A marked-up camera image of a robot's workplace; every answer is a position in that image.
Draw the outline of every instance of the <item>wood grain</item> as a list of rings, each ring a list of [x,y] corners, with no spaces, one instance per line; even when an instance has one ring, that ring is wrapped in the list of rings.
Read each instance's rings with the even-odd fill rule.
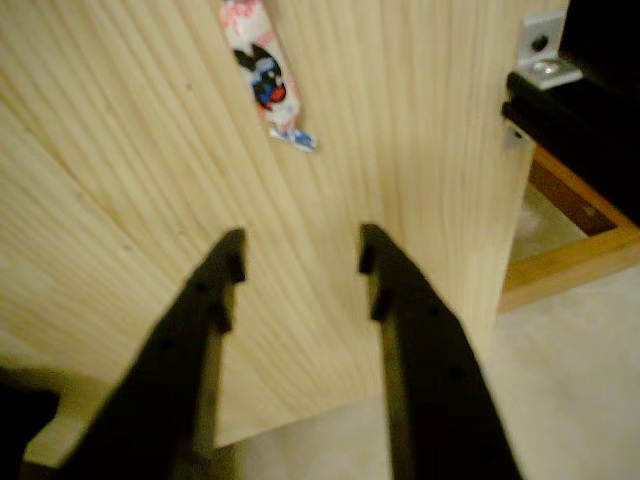
[[[533,155],[534,164],[540,165],[543,169],[549,172],[554,178],[556,178],[559,182],[561,182],[566,188],[568,188],[571,192],[578,195],[579,199],[584,202],[587,202],[590,206],[595,208],[598,212],[603,214],[606,218],[608,218],[613,224],[618,226],[630,227],[633,226],[634,223],[629,220],[620,210],[614,207],[611,202],[609,202],[606,198],[600,195],[597,191],[595,191],[588,183],[582,180],[578,175],[573,173],[568,167],[566,167],[563,163],[558,161],[553,155],[551,155],[547,150],[538,146],[536,147],[535,153]],[[542,193],[547,196],[547,192],[544,192],[544,186],[538,185],[534,183],[538,190],[542,191]],[[554,204],[567,216],[569,216],[569,212],[566,212],[562,207],[554,202]],[[581,229],[584,228],[577,223],[581,218],[572,218],[569,216],[571,220],[578,225]]]
[[[219,2],[0,1],[1,361],[63,394],[29,459],[60,461],[236,225],[249,282],[220,444],[381,391],[360,222],[411,253],[484,351],[531,153],[505,148],[504,82],[522,19],[565,2],[265,3],[315,154],[265,134]]]
[[[618,227],[509,265],[500,312],[640,263],[640,229]]]

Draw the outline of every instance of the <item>bolt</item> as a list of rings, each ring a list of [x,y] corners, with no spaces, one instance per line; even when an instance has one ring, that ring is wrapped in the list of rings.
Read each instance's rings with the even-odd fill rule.
[[[560,65],[553,60],[540,60],[533,64],[533,71],[536,73],[543,73],[545,75],[552,75],[558,71]]]

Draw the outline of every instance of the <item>black object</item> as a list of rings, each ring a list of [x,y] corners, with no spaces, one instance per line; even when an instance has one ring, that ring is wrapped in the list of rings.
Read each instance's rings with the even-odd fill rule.
[[[609,94],[640,101],[640,35],[633,2],[572,1],[559,53]]]
[[[0,478],[17,478],[27,443],[53,419],[59,400],[53,392],[0,384]]]
[[[538,90],[511,72],[502,114],[640,224],[640,36],[630,8],[571,2],[559,54],[585,78]]]
[[[588,80],[538,90],[509,74],[502,114],[640,224],[640,109]]]
[[[222,336],[245,279],[243,230],[227,233],[158,322],[135,364],[62,467],[64,479],[204,479]]]
[[[464,331],[393,241],[363,225],[360,272],[381,322],[394,478],[519,479]]]

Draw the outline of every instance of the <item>black metal bar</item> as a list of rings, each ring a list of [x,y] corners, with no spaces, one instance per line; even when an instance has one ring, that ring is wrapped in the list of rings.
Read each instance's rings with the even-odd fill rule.
[[[640,223],[637,106],[587,80],[538,90],[512,72],[507,88],[504,117]]]
[[[5,376],[0,383],[0,478],[13,480],[18,477],[27,444],[54,417],[60,397],[6,385],[10,372],[0,370],[0,377]]]
[[[394,478],[521,478],[458,319],[376,225],[360,272],[381,322]]]
[[[245,279],[243,230],[227,233],[158,322],[78,447],[68,479],[208,478],[222,336]]]

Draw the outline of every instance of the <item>pine wood panel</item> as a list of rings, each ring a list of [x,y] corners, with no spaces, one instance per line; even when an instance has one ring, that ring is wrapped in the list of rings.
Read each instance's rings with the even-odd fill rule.
[[[381,224],[482,353],[530,148],[499,115],[521,20],[560,1],[265,2],[319,151],[268,138],[219,2],[0,2],[2,365],[63,393],[55,464],[191,268],[249,235],[220,444],[381,391],[356,270]]]

